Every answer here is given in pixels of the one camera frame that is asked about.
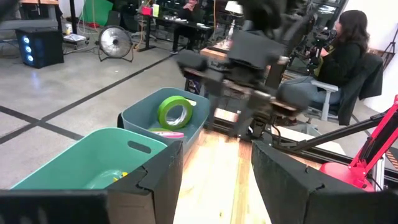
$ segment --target plastic storage bin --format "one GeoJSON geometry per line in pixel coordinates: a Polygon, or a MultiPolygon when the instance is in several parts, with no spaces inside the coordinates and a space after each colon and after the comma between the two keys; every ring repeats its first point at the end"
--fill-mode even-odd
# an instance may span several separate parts
{"type": "Polygon", "coordinates": [[[167,146],[119,128],[95,131],[16,184],[13,189],[103,189],[167,146]]]}
{"type": "Polygon", "coordinates": [[[196,102],[196,105],[193,106],[191,120],[182,129],[175,130],[177,132],[184,133],[183,141],[185,145],[183,152],[185,154],[198,138],[209,115],[210,101],[202,96],[179,90],[177,88],[162,88],[123,111],[123,125],[124,128],[129,131],[148,136],[167,145],[176,140],[181,140],[164,138],[148,131],[150,128],[160,127],[157,110],[159,105],[170,96],[183,96],[188,100],[196,102]]]}

